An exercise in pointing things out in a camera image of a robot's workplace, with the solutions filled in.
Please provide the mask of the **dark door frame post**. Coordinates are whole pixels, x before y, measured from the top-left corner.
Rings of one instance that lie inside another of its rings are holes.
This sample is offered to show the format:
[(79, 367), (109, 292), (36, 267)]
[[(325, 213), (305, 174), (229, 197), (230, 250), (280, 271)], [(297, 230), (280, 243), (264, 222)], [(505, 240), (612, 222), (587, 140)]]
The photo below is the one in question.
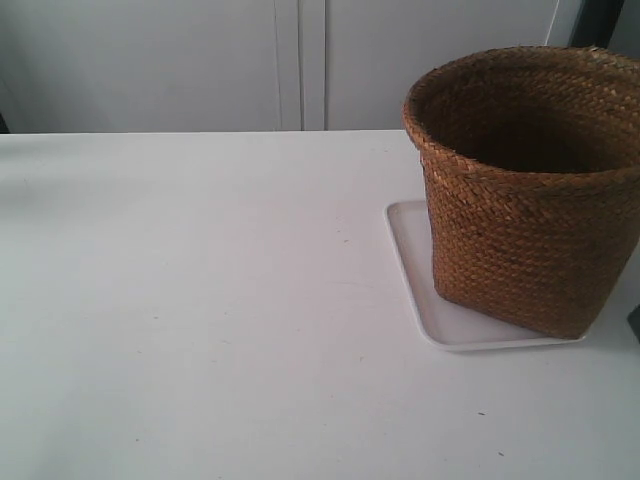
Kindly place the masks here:
[(624, 3), (624, 0), (584, 0), (570, 46), (607, 48)]

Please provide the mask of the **white plastic tray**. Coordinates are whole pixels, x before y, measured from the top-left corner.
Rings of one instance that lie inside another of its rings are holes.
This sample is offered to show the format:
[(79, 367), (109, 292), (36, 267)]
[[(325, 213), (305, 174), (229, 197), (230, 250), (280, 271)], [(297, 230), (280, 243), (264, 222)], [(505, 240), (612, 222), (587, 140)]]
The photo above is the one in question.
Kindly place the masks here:
[(417, 324), (428, 342), (449, 352), (481, 352), (572, 344), (505, 323), (441, 298), (432, 275), (432, 239), (426, 203), (386, 208), (386, 222)]

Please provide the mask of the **brown woven basket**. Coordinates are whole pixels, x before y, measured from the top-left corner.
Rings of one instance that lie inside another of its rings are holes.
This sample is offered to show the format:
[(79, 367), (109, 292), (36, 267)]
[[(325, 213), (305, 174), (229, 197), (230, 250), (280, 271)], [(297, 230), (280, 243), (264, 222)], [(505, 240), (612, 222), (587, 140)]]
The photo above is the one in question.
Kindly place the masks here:
[(639, 241), (639, 63), (520, 46), (433, 69), (403, 105), (443, 299), (559, 339), (594, 323)]

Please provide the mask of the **white cabinet doors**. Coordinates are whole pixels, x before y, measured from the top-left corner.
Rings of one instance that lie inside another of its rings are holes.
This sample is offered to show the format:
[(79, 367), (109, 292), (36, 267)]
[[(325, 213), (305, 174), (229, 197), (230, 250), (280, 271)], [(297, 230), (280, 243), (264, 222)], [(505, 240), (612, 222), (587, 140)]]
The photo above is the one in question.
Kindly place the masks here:
[(17, 133), (390, 129), (433, 67), (568, 44), (577, 1), (5, 1)]

